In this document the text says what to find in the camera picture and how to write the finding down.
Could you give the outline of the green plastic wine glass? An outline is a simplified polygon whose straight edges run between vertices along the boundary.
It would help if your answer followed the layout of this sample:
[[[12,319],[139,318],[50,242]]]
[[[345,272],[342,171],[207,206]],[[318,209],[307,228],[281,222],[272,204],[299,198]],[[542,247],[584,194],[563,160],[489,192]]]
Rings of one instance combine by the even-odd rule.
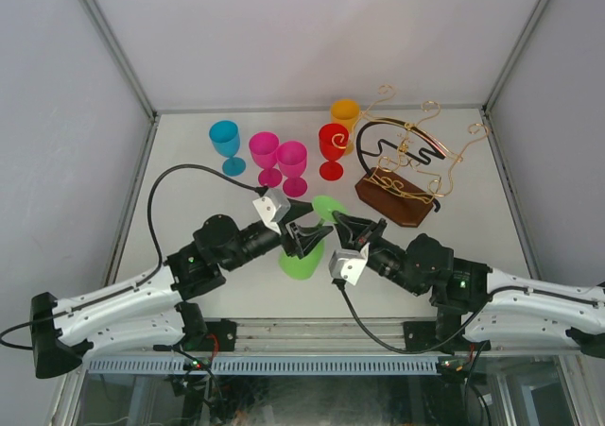
[[[311,204],[314,212],[320,218],[319,225],[324,225],[326,222],[334,223],[334,211],[342,213],[347,212],[346,208],[331,196],[315,196],[311,201]],[[279,257],[278,265],[290,278],[299,281],[308,280],[320,265],[324,249],[325,243],[321,240],[313,250],[302,259],[297,256],[287,256],[285,252],[282,252]]]

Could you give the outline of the pink wine glass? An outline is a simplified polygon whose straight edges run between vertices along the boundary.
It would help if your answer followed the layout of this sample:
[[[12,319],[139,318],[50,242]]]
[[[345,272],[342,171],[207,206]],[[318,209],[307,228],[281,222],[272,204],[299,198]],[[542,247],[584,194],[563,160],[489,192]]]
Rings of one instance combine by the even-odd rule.
[[[277,163],[285,176],[283,191],[287,196],[300,197],[307,190],[303,173],[307,165],[307,149],[298,141],[282,143],[276,151]]]
[[[283,175],[275,167],[279,137],[272,132],[262,131],[254,134],[249,141],[249,149],[254,163],[261,168],[258,182],[261,186],[274,188],[280,185]]]

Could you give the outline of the gold wire wine glass rack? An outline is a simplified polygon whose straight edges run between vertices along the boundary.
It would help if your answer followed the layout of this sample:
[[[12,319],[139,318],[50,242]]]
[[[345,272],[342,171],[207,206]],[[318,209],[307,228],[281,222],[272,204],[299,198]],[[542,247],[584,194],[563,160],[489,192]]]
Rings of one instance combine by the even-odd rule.
[[[427,100],[420,106],[424,117],[416,122],[372,114],[377,105],[388,102],[396,89],[383,84],[379,97],[366,109],[360,106],[360,117],[354,127],[354,150],[364,175],[354,186],[358,198],[388,220],[403,228],[417,228],[429,213],[441,209],[440,200],[454,189],[453,171],[462,164],[470,145],[488,138],[491,131],[482,123],[467,127],[473,137],[456,151],[432,135],[423,124],[441,114],[441,105]],[[376,149],[362,147],[363,133],[373,127],[398,129],[398,141],[385,138],[376,142]]]

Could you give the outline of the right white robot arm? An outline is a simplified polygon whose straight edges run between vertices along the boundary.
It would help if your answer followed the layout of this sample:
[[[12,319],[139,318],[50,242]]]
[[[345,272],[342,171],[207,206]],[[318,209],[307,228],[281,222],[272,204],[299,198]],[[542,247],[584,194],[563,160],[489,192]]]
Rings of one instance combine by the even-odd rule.
[[[405,345],[394,347],[361,324],[376,344],[402,355],[453,354],[469,347],[514,345],[577,349],[604,356],[604,287],[567,286],[508,274],[460,259],[425,233],[400,248],[383,236],[385,220],[333,214],[340,249],[330,263],[340,292],[369,269],[413,296],[428,295],[435,319],[407,321]]]

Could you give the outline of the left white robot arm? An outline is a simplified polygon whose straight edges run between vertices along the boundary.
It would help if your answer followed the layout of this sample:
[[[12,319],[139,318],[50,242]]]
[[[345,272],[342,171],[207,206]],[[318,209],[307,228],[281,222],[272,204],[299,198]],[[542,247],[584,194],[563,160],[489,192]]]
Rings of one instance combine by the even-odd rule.
[[[191,244],[147,273],[79,297],[34,297],[30,336],[36,377],[58,377],[106,352],[199,349],[208,329],[194,300],[223,285],[224,272],[277,247],[302,259],[332,231],[323,223],[297,224],[312,212],[308,202],[280,203],[263,196],[254,206],[258,221],[240,229],[228,215],[213,215],[194,232]]]

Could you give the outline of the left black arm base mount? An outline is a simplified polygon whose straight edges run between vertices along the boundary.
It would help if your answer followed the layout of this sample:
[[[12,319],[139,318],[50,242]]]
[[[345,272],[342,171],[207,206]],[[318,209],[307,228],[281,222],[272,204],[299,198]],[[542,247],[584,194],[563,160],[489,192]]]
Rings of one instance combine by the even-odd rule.
[[[235,349],[237,323],[222,318],[206,323],[207,333],[204,336],[187,338],[182,344],[185,351],[218,351],[232,352]]]

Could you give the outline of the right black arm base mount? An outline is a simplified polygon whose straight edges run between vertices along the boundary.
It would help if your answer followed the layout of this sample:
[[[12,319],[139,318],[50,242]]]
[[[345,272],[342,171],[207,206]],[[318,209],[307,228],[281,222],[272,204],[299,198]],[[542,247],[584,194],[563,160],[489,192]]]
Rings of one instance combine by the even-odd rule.
[[[489,340],[472,342],[464,338],[462,332],[443,344],[443,341],[450,338],[457,330],[457,324],[442,325],[437,320],[406,321],[403,323],[406,349],[414,352],[438,351],[454,354],[458,351],[470,350],[471,346],[491,348]]]

